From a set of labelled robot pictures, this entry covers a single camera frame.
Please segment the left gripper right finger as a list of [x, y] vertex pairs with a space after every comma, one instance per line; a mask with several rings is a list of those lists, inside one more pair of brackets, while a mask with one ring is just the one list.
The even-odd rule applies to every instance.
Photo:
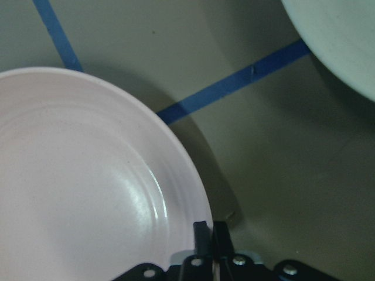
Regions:
[[234, 254], [229, 228], [224, 221], [213, 224], [213, 256], [215, 259], [228, 258]]

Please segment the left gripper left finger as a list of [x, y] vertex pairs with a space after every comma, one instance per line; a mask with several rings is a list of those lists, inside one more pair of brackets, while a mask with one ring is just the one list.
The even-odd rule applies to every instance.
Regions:
[[212, 232], [206, 221], [193, 223], [195, 250], [194, 254], [198, 257], [212, 258]]

